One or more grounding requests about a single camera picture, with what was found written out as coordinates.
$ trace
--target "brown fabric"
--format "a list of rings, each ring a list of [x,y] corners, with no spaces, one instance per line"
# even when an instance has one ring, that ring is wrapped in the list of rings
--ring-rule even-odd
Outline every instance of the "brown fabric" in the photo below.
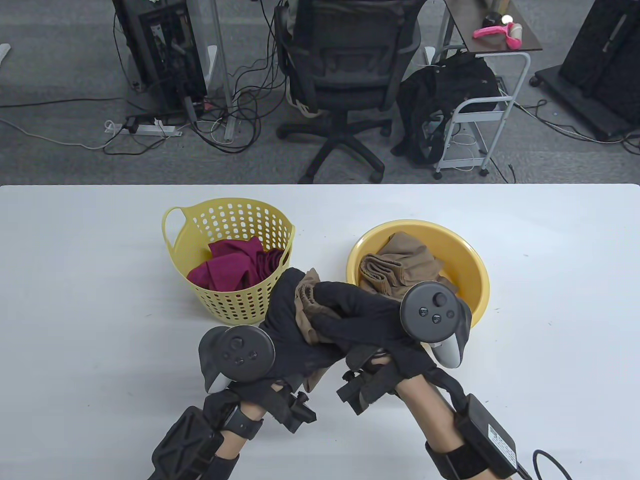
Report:
[[[296,324],[305,338],[306,342],[310,345],[316,345],[320,342],[333,343],[331,340],[323,337],[317,333],[311,326],[309,319],[316,314],[325,314],[330,317],[340,318],[329,307],[320,305],[314,300],[314,285],[320,281],[315,269],[311,269],[307,272],[305,277],[300,280],[300,283],[296,287],[296,295],[294,297],[294,304],[296,306]],[[305,379],[304,385],[307,392],[311,392],[327,369],[318,370],[309,378]]]
[[[458,288],[440,275],[443,267],[444,263],[417,238],[398,232],[376,255],[369,254],[362,259],[360,288],[402,300],[415,284],[436,280],[457,293]]]

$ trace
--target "black glove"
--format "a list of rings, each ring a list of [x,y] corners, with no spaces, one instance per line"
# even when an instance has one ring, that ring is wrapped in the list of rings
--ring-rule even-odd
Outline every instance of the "black glove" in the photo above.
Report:
[[[424,375],[428,382],[450,393],[456,410],[464,408],[460,384],[438,368],[420,342],[405,332],[400,323],[400,302],[340,282],[318,283],[314,299],[342,319],[319,314],[311,319],[312,326],[345,352],[359,344],[381,347],[391,355],[400,375]]]
[[[296,324],[295,290],[304,276],[300,270],[289,268],[271,291],[266,318],[259,325],[271,337],[275,347],[275,361],[271,369],[260,380],[229,385],[229,389],[241,399],[260,405],[289,429],[293,398],[290,393],[297,391],[303,380],[314,372],[329,368],[344,358],[343,351],[337,345],[307,344]],[[274,383],[283,386],[277,394],[278,398],[272,388]],[[302,395],[302,398],[300,403],[306,401],[306,396]],[[303,406],[298,409],[303,412],[302,416],[308,413]],[[307,418],[313,421],[315,414],[309,415]]]

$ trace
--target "gray carpet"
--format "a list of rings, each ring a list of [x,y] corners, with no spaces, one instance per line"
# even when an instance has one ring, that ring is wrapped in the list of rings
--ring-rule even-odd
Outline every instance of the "gray carpet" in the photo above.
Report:
[[[545,50],[532,54],[531,71],[562,63],[591,0],[518,0],[518,5]],[[265,0],[268,12],[275,0]],[[222,33],[230,72],[264,57],[267,27],[259,3],[249,0],[219,0]],[[438,34],[444,4],[428,0],[420,14],[424,45],[432,45]],[[113,5],[108,0],[21,0],[0,2],[0,43],[12,50],[0,67],[0,104],[70,97],[118,97],[126,92],[113,46]],[[424,63],[418,51],[412,68]],[[516,66],[495,66],[510,87]],[[220,81],[217,71],[217,82]],[[261,81],[259,75],[243,78],[241,84]],[[275,105],[282,91],[262,105]],[[535,104],[543,91],[523,87],[520,102]],[[121,101],[20,109],[0,109],[0,117],[26,130],[61,141],[100,145],[108,140],[104,122],[121,122]],[[559,123],[579,126],[561,106],[550,103],[541,115]],[[360,118],[394,120],[394,132],[386,139],[377,132],[359,136],[385,162],[385,182],[431,183],[429,170],[416,170],[407,160],[389,153],[402,136],[397,109],[380,113],[366,111]],[[319,140],[283,142],[275,138],[275,127],[284,121],[299,121],[300,114],[282,104],[262,124],[262,135],[247,152],[228,156],[206,145],[193,132],[167,141],[142,156],[107,157],[77,147],[62,147],[28,138],[0,124],[0,184],[190,184],[190,183],[292,183],[304,172],[318,150]],[[240,125],[239,140],[249,128]],[[122,136],[113,142],[119,151],[141,147]],[[511,181],[507,165],[515,169],[518,182],[640,182],[640,157],[619,145],[596,145],[564,138],[544,125],[514,111],[494,155]],[[483,178],[473,172],[444,171],[441,182],[502,182],[495,169]],[[354,160],[348,151],[334,152],[316,177],[318,183],[367,182],[370,169]]]

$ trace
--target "chair backrest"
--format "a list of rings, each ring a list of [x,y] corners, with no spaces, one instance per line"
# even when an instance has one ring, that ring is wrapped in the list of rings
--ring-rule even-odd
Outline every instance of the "chair backrest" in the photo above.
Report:
[[[284,39],[288,58],[280,60],[291,64],[307,106],[390,108],[420,46],[424,1],[299,0],[293,38]]]

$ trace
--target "pink object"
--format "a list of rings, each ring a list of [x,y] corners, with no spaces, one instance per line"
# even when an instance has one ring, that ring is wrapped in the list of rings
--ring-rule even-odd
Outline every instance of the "pink object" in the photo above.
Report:
[[[259,284],[280,263],[283,251],[265,252],[257,237],[245,240],[221,240],[210,243],[212,259],[189,272],[187,280],[200,288],[234,292]]]
[[[481,38],[486,35],[503,34],[507,38],[507,46],[511,50],[522,48],[522,25],[519,23],[509,23],[505,26],[495,25],[478,29],[474,32],[474,38]]]

